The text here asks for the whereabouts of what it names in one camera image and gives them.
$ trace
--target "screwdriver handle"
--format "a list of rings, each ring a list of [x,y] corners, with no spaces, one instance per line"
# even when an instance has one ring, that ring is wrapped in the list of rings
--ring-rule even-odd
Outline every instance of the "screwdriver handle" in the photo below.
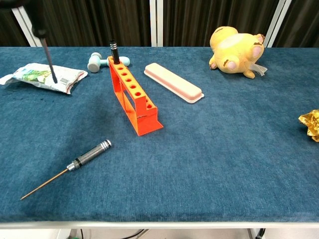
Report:
[[[33,35],[40,39],[45,38],[47,31],[44,24],[43,0],[30,0],[24,5],[24,9],[30,18]]]
[[[92,148],[90,151],[87,153],[79,156],[75,160],[72,161],[67,167],[69,171],[78,169],[79,167],[83,166],[84,164],[90,162],[92,159],[96,158],[99,156],[101,153],[103,153],[105,150],[110,148],[112,146],[111,142],[107,139],[97,145],[96,147]]]

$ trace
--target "screwdriver shaft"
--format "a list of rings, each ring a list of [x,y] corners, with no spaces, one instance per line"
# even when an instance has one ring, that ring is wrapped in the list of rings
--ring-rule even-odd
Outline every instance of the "screwdriver shaft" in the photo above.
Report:
[[[50,66],[50,69],[51,69],[51,74],[52,74],[53,81],[55,83],[58,83],[58,81],[56,79],[56,76],[55,76],[55,73],[54,73],[54,70],[53,70],[52,60],[51,60],[51,56],[50,56],[49,49],[48,49],[48,46],[46,44],[45,38],[41,38],[40,40],[41,40],[42,46],[44,48],[44,52],[46,54],[46,58],[47,58],[47,60],[49,62],[49,66]]]
[[[37,187],[36,189],[32,190],[31,192],[29,192],[28,194],[26,194],[25,196],[23,196],[22,198],[20,198],[20,200],[25,199],[26,197],[30,196],[32,193],[34,193],[36,190],[44,187],[45,185],[47,185],[49,182],[53,181],[54,179],[56,179],[57,177],[61,176],[63,173],[66,173],[68,171],[68,169],[64,169],[62,172],[60,172],[59,174],[55,175],[53,178],[49,179],[48,181],[46,181],[45,183],[41,184],[39,187]]]

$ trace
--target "pink pencil case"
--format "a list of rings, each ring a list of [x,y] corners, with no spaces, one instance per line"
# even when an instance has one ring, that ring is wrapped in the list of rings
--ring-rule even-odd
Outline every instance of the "pink pencil case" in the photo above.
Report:
[[[199,87],[157,63],[147,65],[144,74],[190,104],[193,104],[204,97],[204,94]]]

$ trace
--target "crumpled plastic bag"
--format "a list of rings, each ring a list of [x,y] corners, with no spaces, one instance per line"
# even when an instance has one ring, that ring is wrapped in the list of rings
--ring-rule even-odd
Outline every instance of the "crumpled plastic bag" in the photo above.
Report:
[[[20,67],[13,74],[0,78],[0,85],[23,81],[36,87],[71,94],[70,91],[74,84],[88,75],[86,71],[62,66],[53,66],[53,70],[57,83],[53,81],[49,65],[30,63]]]

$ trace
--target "plush toy ear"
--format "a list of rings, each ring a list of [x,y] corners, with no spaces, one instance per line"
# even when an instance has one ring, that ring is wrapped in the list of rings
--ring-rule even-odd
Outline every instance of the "plush toy ear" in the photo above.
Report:
[[[256,37],[257,37],[257,39],[258,39],[258,41],[259,41],[260,43],[263,43],[264,40],[265,40],[265,37],[264,37],[264,35],[262,35],[262,34],[258,34],[258,35],[256,35]]]

